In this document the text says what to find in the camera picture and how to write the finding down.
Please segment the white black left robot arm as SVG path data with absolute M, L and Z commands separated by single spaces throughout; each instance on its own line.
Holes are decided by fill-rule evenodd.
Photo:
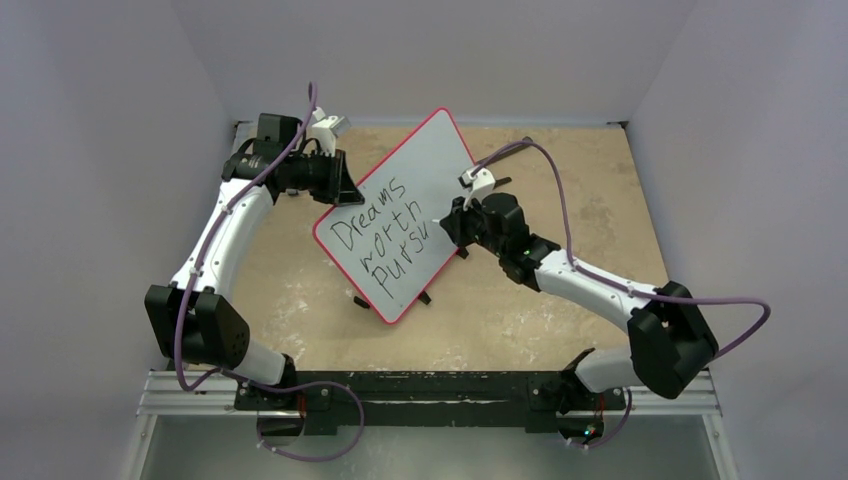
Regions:
M 307 125 L 263 113 L 256 134 L 225 161 L 215 207 L 185 263 L 165 285 L 149 287 L 144 306 L 160 351 L 176 365 L 206 364 L 259 383 L 272 408 L 297 399 L 292 359 L 253 339 L 231 304 L 247 248 L 278 197 L 306 191 L 332 206 L 361 205 L 346 154 L 336 142 L 350 127 L 321 109 Z

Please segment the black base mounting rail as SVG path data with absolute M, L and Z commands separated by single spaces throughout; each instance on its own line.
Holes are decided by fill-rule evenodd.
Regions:
M 313 436 L 368 426 L 601 436 L 604 411 L 625 406 L 624 388 L 573 397 L 561 390 L 562 370 L 297 371 L 286 361 L 277 385 L 240 378 L 235 407 L 262 416 L 290 412 Z

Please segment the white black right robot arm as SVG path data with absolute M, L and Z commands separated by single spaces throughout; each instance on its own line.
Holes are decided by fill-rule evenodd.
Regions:
M 564 399 L 584 407 L 601 392 L 644 386 L 677 398 L 717 355 L 718 344 L 689 290 L 628 281 L 569 258 L 565 248 L 531 232 L 515 196 L 453 200 L 438 222 L 458 247 L 476 244 L 493 254 L 505 275 L 536 292 L 571 301 L 606 319 L 626 346 L 589 348 L 561 372 Z

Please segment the pink framed whiteboard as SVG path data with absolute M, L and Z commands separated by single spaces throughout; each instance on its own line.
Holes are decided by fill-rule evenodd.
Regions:
M 458 178 L 473 165 L 451 112 L 438 108 L 358 182 L 362 205 L 314 224 L 315 241 L 383 322 L 404 316 L 454 258 L 432 220 L 463 195 Z

